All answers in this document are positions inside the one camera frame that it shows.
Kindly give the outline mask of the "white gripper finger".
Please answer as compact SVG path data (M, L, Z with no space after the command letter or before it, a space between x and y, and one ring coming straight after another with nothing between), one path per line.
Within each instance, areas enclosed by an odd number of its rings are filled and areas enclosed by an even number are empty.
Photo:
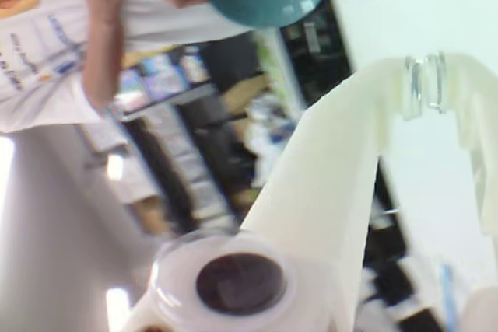
M497 234L497 74L466 54L431 54L424 61L426 105L452 112L469 152L481 232Z
M422 65L379 61L307 109L243 228L289 261L296 291L266 331L351 331L378 158L396 115L420 113Z

